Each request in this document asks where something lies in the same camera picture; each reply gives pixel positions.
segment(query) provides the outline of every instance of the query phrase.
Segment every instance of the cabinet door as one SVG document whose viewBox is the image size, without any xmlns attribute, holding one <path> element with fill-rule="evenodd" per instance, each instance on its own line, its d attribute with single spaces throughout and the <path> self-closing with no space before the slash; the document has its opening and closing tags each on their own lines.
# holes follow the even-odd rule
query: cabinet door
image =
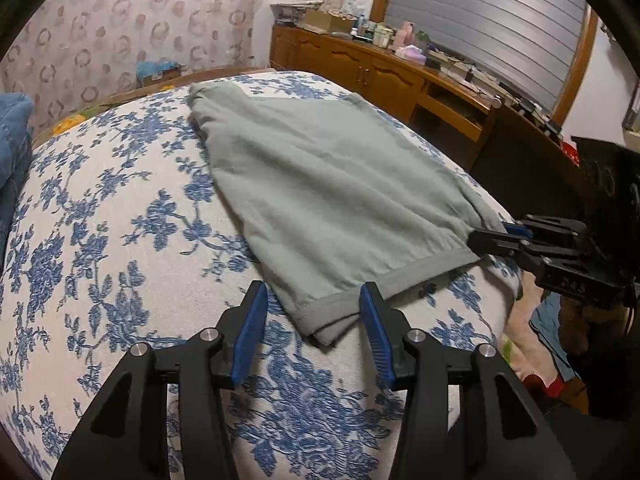
<svg viewBox="0 0 640 480">
<path fill-rule="evenodd" d="M 372 56 L 362 76 L 361 94 L 370 103 L 407 124 L 423 83 L 424 79 L 414 72 L 395 62 Z"/>
<path fill-rule="evenodd" d="M 334 44 L 332 41 L 328 43 L 324 76 L 351 92 L 359 92 L 369 56 L 345 45 Z"/>
<path fill-rule="evenodd" d="M 271 66 L 276 70 L 291 68 L 290 57 L 294 43 L 294 32 L 285 27 L 273 27 L 271 34 Z"/>
<path fill-rule="evenodd" d="M 322 38 L 312 32 L 300 30 L 297 34 L 296 43 L 298 45 L 293 69 L 324 75 L 322 72 L 325 66 L 326 47 Z"/>
</svg>

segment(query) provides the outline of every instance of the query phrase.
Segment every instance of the blue gripper pad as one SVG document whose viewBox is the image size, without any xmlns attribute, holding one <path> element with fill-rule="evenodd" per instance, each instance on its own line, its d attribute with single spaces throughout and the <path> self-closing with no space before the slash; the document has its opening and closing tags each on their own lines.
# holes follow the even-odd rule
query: blue gripper pad
<svg viewBox="0 0 640 480">
<path fill-rule="evenodd" d="M 394 373 L 392 361 L 391 343 L 386 336 L 385 328 L 380 320 L 380 314 L 367 288 L 367 283 L 360 288 L 360 317 L 367 330 L 367 338 L 369 339 L 378 375 L 386 386 L 393 390 L 396 384 L 396 374 Z"/>
<path fill-rule="evenodd" d="M 507 231 L 507 234 L 524 236 L 527 240 L 531 240 L 533 238 L 533 232 L 531 232 L 530 229 L 524 227 L 524 225 L 511 224 L 509 222 L 502 222 L 502 225 L 505 231 Z"/>
<path fill-rule="evenodd" d="M 249 374 L 255 348 L 260 341 L 260 335 L 267 319 L 267 286 L 262 282 L 253 282 L 246 295 L 249 296 L 253 292 L 254 283 L 259 283 L 259 287 L 234 344 L 234 360 L 230 376 L 235 387 L 239 386 Z"/>
</svg>

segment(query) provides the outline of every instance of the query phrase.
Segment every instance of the blue floral bedspread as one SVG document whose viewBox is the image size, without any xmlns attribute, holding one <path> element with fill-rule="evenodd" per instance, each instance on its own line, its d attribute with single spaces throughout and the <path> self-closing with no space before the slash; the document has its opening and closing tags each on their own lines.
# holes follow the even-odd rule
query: blue floral bedspread
<svg viewBox="0 0 640 480">
<path fill-rule="evenodd" d="M 248 94 L 277 98 L 347 93 L 302 72 L 230 80 Z M 0 418 L 43 478 L 123 352 L 140 341 L 170 346 L 215 325 L 260 279 L 213 187 L 207 152 L 188 121 L 187 92 L 110 110 L 34 153 L 0 280 Z M 383 115 L 508 218 L 457 165 Z M 517 286 L 517 269 L 487 258 L 392 303 L 412 326 L 472 349 L 496 342 Z M 452 421 L 457 390 L 449 397 Z M 376 379 L 359 326 L 335 348 L 315 348 L 270 294 L 251 375 L 223 399 L 243 479 L 388 477 L 404 395 Z M 181 478 L 176 387 L 168 413 L 170 466 Z"/>
</svg>

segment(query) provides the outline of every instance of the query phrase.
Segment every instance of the fabric hem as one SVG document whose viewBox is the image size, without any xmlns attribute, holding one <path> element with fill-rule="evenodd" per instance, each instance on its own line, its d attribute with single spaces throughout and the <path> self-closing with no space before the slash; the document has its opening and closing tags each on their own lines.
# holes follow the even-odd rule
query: fabric hem
<svg viewBox="0 0 640 480">
<path fill-rule="evenodd" d="M 372 276 L 367 281 L 376 282 L 380 294 L 387 299 L 443 272 L 478 260 L 479 257 L 469 248 L 458 248 L 416 260 L 399 269 Z M 352 286 L 299 308 L 294 313 L 298 328 L 306 335 L 315 333 L 314 335 L 322 344 L 330 344 L 342 332 L 338 330 L 340 323 L 337 321 L 359 314 L 360 287 L 361 285 Z M 332 330 L 332 324 L 337 325 L 334 330 Z"/>
</svg>

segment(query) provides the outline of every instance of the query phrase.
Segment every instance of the denim fabric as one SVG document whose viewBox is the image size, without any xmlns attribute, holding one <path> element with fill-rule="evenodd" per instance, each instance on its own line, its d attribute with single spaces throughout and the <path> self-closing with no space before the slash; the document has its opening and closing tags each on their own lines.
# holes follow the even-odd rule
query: denim fabric
<svg viewBox="0 0 640 480">
<path fill-rule="evenodd" d="M 12 219 L 14 218 L 15 201 L 18 199 L 22 186 L 27 181 L 29 167 L 31 165 L 31 143 L 24 143 L 24 153 L 18 161 L 14 172 L 0 189 L 0 274 L 2 274 L 4 266 L 4 249 L 6 240 L 11 229 Z"/>
<path fill-rule="evenodd" d="M 540 339 L 540 342 L 548 348 L 556 363 L 556 367 L 564 381 L 575 377 L 575 372 L 569 365 L 566 352 L 560 344 L 558 337 L 558 313 L 560 312 L 560 295 L 549 294 L 545 301 L 540 303 L 531 314 L 529 325 Z"/>
<path fill-rule="evenodd" d="M 0 187 L 14 172 L 26 145 L 31 143 L 27 126 L 33 102 L 26 94 L 0 94 Z"/>
</svg>

